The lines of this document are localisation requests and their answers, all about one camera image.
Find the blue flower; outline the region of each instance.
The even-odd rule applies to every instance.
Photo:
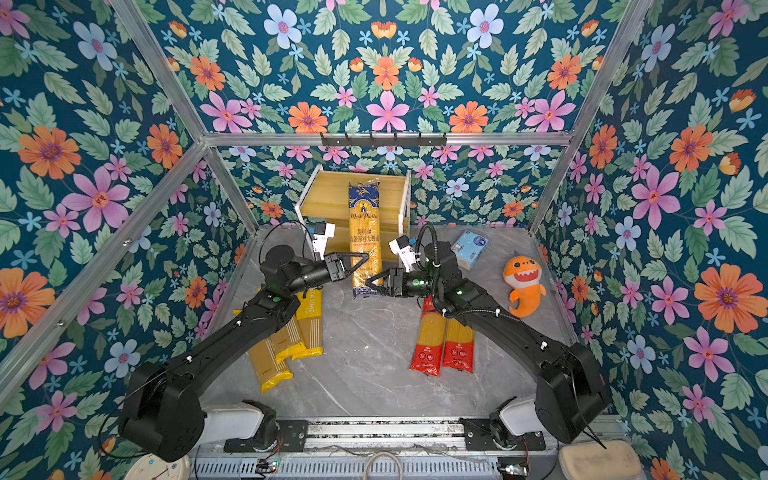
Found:
[[[464,17],[464,20],[461,23],[458,23],[458,20],[456,21],[456,29],[463,34],[467,32],[472,26],[467,23],[467,18]]]
[[[712,265],[713,263],[717,266],[720,266],[720,262],[725,260],[725,255],[720,255],[720,249],[717,247],[714,247],[712,249],[712,253],[706,252],[704,254],[710,261],[707,262],[707,265]]]
[[[755,128],[755,120],[759,120],[763,117],[763,114],[757,114],[752,115],[754,111],[752,108],[748,108],[746,110],[746,116],[744,118],[737,118],[736,123],[741,124],[741,127],[739,127],[739,131],[742,131],[744,128],[749,127],[750,129]]]
[[[8,95],[8,97],[5,97],[3,99],[3,100],[5,100],[5,103],[9,104],[9,103],[13,102],[13,105],[15,105],[16,108],[20,108],[21,107],[20,104],[27,103],[26,99],[21,98],[19,96],[22,93],[18,89],[14,90],[14,91],[10,91],[10,90],[8,90],[7,87],[3,87],[2,90],[5,92],[6,95]]]
[[[291,44],[288,55],[291,55],[294,60],[298,61],[299,58],[304,58],[304,54],[302,53],[303,51],[304,47],[296,48],[296,44]]]
[[[195,27],[190,26],[189,34],[192,38],[195,39],[195,41],[200,41],[202,39],[202,32],[200,30],[196,30]]]
[[[30,263],[37,263],[38,261],[32,258],[35,255],[34,250],[29,250],[27,253],[23,253],[21,250],[13,250],[13,254],[16,260],[11,262],[11,266],[21,265],[23,270],[26,270]]]
[[[83,360],[83,356],[80,355],[77,360],[72,360],[69,363],[69,366],[72,367],[72,370],[70,370],[69,374],[74,375],[75,373],[80,373],[83,371],[83,366],[88,363],[87,360]]]
[[[125,152],[125,145],[121,144],[119,140],[115,139],[113,144],[109,144],[110,147],[112,147],[112,151],[115,154],[122,155],[123,152]]]
[[[58,19],[59,23],[69,23],[69,18],[67,18],[67,12],[59,10],[57,6],[54,6],[53,13],[51,14],[51,16]]]
[[[74,452],[70,452],[69,462],[64,464],[64,468],[69,468],[70,470],[74,471],[74,469],[78,466],[78,463],[83,461],[83,459],[80,458],[80,455],[83,455],[82,450],[76,454]]]
[[[750,411],[749,409],[746,409],[746,412],[750,415],[746,418],[748,422],[755,422],[755,426],[758,429],[761,429],[763,426],[762,423],[768,423],[768,420],[765,419],[765,417],[760,416],[760,411],[757,409],[757,407],[752,408]]]
[[[305,22],[303,18],[299,19],[299,24],[296,28],[301,30],[301,32],[306,35],[310,33],[310,27],[312,26],[312,22]]]
[[[27,226],[27,231],[31,232],[33,228],[40,228],[40,220],[43,217],[33,217],[32,212],[27,212],[27,217],[20,219],[18,222],[21,225]]]
[[[112,385],[114,385],[115,382],[117,382],[118,378],[114,376],[114,373],[110,373],[109,375],[104,377],[104,386],[101,387],[102,390],[109,390],[112,388]]]
[[[176,37],[174,37],[174,33],[170,30],[160,30],[160,33],[163,34],[163,40],[167,41],[171,45],[178,41]]]

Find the stuffed toy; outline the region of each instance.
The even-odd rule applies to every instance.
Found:
[[[514,290],[509,294],[509,301],[520,300],[518,308],[509,307],[512,315],[523,318],[536,311],[541,304],[541,296],[547,290],[539,283],[541,266],[532,258],[515,257],[504,268],[504,281]]]

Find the aluminum frame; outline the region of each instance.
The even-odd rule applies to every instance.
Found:
[[[654,0],[630,0],[627,9],[624,10],[624,15],[621,17],[611,43],[608,45],[608,50],[605,52],[603,64],[598,74],[595,75],[587,98],[584,99],[584,103],[581,104],[581,109],[579,109],[576,116],[571,143],[560,155],[549,177],[549,182],[547,182],[547,186],[541,192],[541,197],[538,199],[536,214],[528,225],[528,229],[534,235],[538,235],[538,228],[544,221],[549,207],[557,196],[560,185],[565,180],[568,167],[573,159],[576,158],[579,148],[584,143],[584,137],[587,135],[587,131],[598,112],[600,104],[603,102],[603,98],[608,93],[608,88],[611,87],[611,82],[616,76],[619,65],[624,61],[629,46],[637,34],[637,30],[642,26],[643,19],[653,3]]]

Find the pink flower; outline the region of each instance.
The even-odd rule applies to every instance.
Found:
[[[190,223],[190,219],[184,218],[183,214],[171,215],[170,218],[174,222],[170,228],[176,232],[179,237],[190,231],[189,227],[187,226]]]
[[[344,151],[344,147],[320,147],[320,151],[326,152],[323,155],[323,160],[333,160],[333,163],[336,165],[341,164],[342,158],[349,158],[349,152]]]
[[[723,222],[720,218],[725,215],[727,211],[728,209],[725,207],[716,209],[715,200],[710,200],[707,204],[706,210],[703,208],[697,208],[694,210],[696,215],[699,217],[699,219],[694,222],[694,227],[703,227],[704,233],[709,236],[712,233],[712,227],[715,227],[718,230],[725,228],[725,222]]]
[[[80,225],[74,221],[78,217],[78,212],[67,212],[67,208],[59,204],[56,206],[56,211],[48,210],[43,212],[45,218],[50,222],[45,226],[45,229],[49,232],[58,230],[62,237],[69,237],[69,230],[80,230]]]
[[[346,0],[326,0],[326,8],[333,12],[333,8],[337,3],[339,5],[346,5]]]
[[[687,337],[683,341],[691,351],[696,352],[688,357],[688,365],[695,369],[704,365],[704,373],[712,382],[717,381],[717,369],[725,373],[733,373],[736,370],[730,360],[720,356],[728,350],[728,341],[725,339],[715,339],[710,343],[710,334],[702,326],[696,330],[697,342],[692,337]]]
[[[344,90],[344,87],[339,87],[339,93],[336,94],[336,100],[339,101],[339,106],[347,106],[352,108],[352,102],[357,101],[357,97],[352,94],[352,88]]]
[[[261,105],[254,104],[253,100],[250,98],[247,101],[240,100],[240,113],[241,114],[248,114],[248,118],[253,120],[254,118],[261,118]]]
[[[78,312],[78,323],[85,325],[91,318],[91,313],[95,313],[96,315],[104,313],[104,304],[97,300],[103,299],[106,294],[106,288],[100,286],[96,289],[94,295],[91,297],[91,301],[88,302],[88,305],[84,306],[83,309]]]
[[[131,283],[131,285],[126,285],[125,283],[123,283],[122,285],[120,285],[120,290],[123,293],[118,295],[117,300],[118,302],[123,303],[123,308],[126,310],[131,308],[131,304],[138,305],[140,302],[139,295],[141,295],[144,292],[144,289],[139,288],[136,282]]]
[[[128,177],[126,175],[130,175],[134,173],[133,170],[125,166],[125,158],[120,158],[118,160],[117,157],[114,155],[109,156],[109,162],[108,164],[104,164],[104,168],[109,170],[111,173],[110,178],[112,180],[120,179],[121,182],[125,182],[128,180]]]
[[[667,321],[668,325],[674,323],[675,313],[681,318],[688,318],[690,316],[688,309],[685,305],[680,303],[688,298],[688,289],[679,287],[676,290],[673,290],[674,285],[672,284],[672,279],[670,277],[664,279],[663,285],[663,290],[658,285],[650,286],[650,291],[657,298],[661,299],[654,301],[654,304],[651,305],[651,309],[653,309],[654,312],[664,311],[664,319]]]
[[[281,177],[285,177],[288,180],[293,178],[293,175],[296,175],[296,171],[293,169],[293,165],[285,165],[284,162],[280,162],[280,164],[277,165],[277,171],[280,172]]]
[[[627,278],[624,281],[624,285],[626,286],[621,287],[621,292],[624,294],[624,303],[632,305],[632,308],[637,308],[637,301],[643,300],[643,295],[638,292],[640,283],[635,283]]]
[[[565,128],[565,120],[560,118],[562,115],[570,114],[575,108],[575,104],[565,104],[565,90],[560,90],[552,97],[552,103],[550,104],[543,98],[539,98],[536,101],[536,111],[538,115],[531,115],[531,117],[525,121],[525,124],[529,127],[538,125],[536,131],[549,131],[549,127],[552,126],[552,130],[562,130]]]
[[[240,127],[250,127],[253,123],[245,118],[240,113],[240,102],[238,100],[229,100],[227,106],[224,106],[224,100],[214,92],[208,94],[208,100],[213,105],[202,104],[200,109],[210,117],[216,117],[214,120],[214,128],[216,131],[225,131],[230,129],[230,132],[239,134],[242,132]]]
[[[605,192],[605,185],[601,185],[602,183],[603,174],[598,174],[596,177],[594,174],[589,175],[589,184],[584,185],[584,191],[587,192],[587,203],[600,203],[600,195]]]
[[[632,195],[642,200],[635,206],[632,217],[643,218],[648,214],[648,224],[656,230],[661,223],[661,210],[672,214],[680,209],[680,202],[674,195],[664,195],[675,188],[679,177],[679,173],[672,172],[664,175],[659,183],[659,169],[651,166],[645,179],[648,186],[637,184],[632,187]]]
[[[189,189],[190,188],[186,184],[179,185],[179,187],[176,189],[176,191],[173,192],[170,195],[170,204],[171,205],[175,205],[176,202],[180,202],[182,204],[185,204],[187,202],[187,196],[185,195],[185,193]]]
[[[59,359],[62,356],[67,356],[72,353],[72,350],[74,350],[74,343],[66,342],[57,346],[51,350],[48,355],[44,356],[43,359],[40,360],[38,367],[29,377],[29,387],[33,390],[40,388],[40,385],[42,385],[45,382],[45,379],[48,378],[48,372],[51,372],[51,375],[65,375],[69,368],[64,360]]]
[[[576,153],[576,157],[568,165],[571,168],[571,180],[576,180],[576,183],[579,183],[581,175],[587,174],[587,168],[584,166],[585,163],[587,163],[587,154]]]
[[[22,37],[29,38],[29,32],[22,25],[28,22],[27,14],[21,10],[13,10],[12,0],[0,0],[0,33],[8,36],[15,31]]]
[[[498,161],[495,164],[489,164],[488,165],[487,173],[488,173],[488,175],[491,176],[491,178],[493,178],[493,177],[500,177],[501,175],[503,175],[504,174],[504,165],[502,165],[502,161]]]
[[[429,87],[429,90],[422,88],[422,96],[419,97],[419,101],[424,102],[424,108],[429,105],[437,105],[437,99],[440,98],[440,94],[435,91],[435,87]]]
[[[719,33],[722,33],[723,37],[730,35],[733,31],[733,23],[750,12],[750,7],[743,3],[743,0],[723,0],[723,11],[712,14],[709,20],[710,25],[715,26],[710,31],[710,40],[717,37]]]
[[[61,390],[57,390],[51,397],[51,405],[39,406],[35,410],[35,413],[40,417],[38,433],[49,426],[51,426],[51,430],[54,432],[61,430],[61,427],[64,425],[64,419],[77,415],[78,408],[71,406],[77,398],[77,393],[70,393],[65,398],[64,393]]]
[[[523,118],[528,118],[528,114],[532,114],[536,111],[536,103],[532,100],[528,100],[527,98],[523,98],[523,101],[517,105],[515,105],[515,116]]]
[[[702,397],[703,392],[698,383],[694,385],[693,391],[686,386],[683,387],[683,393],[688,397],[683,400],[683,406],[694,411],[697,422],[701,423],[702,419],[707,419],[708,422],[715,421],[715,415],[710,411],[715,406],[715,401],[708,396]]]
[[[592,337],[593,336],[594,336],[594,332],[589,330],[589,326],[582,326],[581,327],[581,338],[584,339],[584,342],[587,345],[592,343],[592,341],[593,341]]]
[[[387,133],[392,132],[393,128],[405,130],[406,123],[400,117],[408,113],[409,106],[406,104],[395,106],[395,95],[389,90],[382,93],[381,101],[381,106],[371,104],[366,107],[368,113],[374,117],[379,117],[371,124],[371,130],[379,131],[383,130],[384,127],[386,127]]]
[[[429,178],[429,177],[433,177],[433,176],[435,175],[435,174],[432,172],[432,169],[433,169],[433,168],[434,168],[434,167],[433,167],[432,165],[429,165],[429,166],[427,167],[427,164],[425,164],[424,162],[422,162],[422,164],[421,164],[421,165],[419,165],[418,167],[416,167],[416,169],[415,169],[415,172],[416,172],[416,178],[421,178],[422,180],[426,180],[426,179],[427,179],[427,178]]]
[[[288,152],[286,155],[288,155],[288,158],[296,158],[296,161],[298,161],[300,164],[304,163],[305,158],[312,158],[312,154],[309,152],[310,146],[304,145],[304,146],[297,146],[297,147],[286,147],[288,149]]]
[[[595,232],[597,232],[600,227],[598,226],[598,220],[600,220],[600,217],[596,216],[592,212],[589,213],[589,216],[584,219],[587,224],[584,225],[584,231],[589,233],[590,235],[594,235]]]
[[[460,149],[461,146],[459,145],[445,145],[443,148],[433,151],[432,158],[439,158],[440,163],[445,165],[445,162],[447,162],[449,159],[456,160],[458,158],[456,152]]]
[[[115,185],[110,188],[109,173],[106,168],[99,167],[94,174],[95,185],[85,176],[74,174],[74,184],[85,193],[69,194],[64,197],[61,204],[76,211],[88,209],[83,217],[83,226],[86,232],[98,230],[101,226],[101,218],[107,225],[118,228],[128,218],[128,210],[118,204],[118,200],[125,200],[131,190],[124,185]]]
[[[650,162],[647,161],[647,159],[648,156],[645,154],[640,158],[634,158],[634,167],[629,169],[629,173],[634,175],[634,181],[637,181],[638,178],[645,180],[645,177],[647,176],[645,172],[650,168]]]
[[[493,157],[492,145],[470,145],[472,151],[469,152],[470,157],[477,157],[477,161],[483,161],[486,157]]]

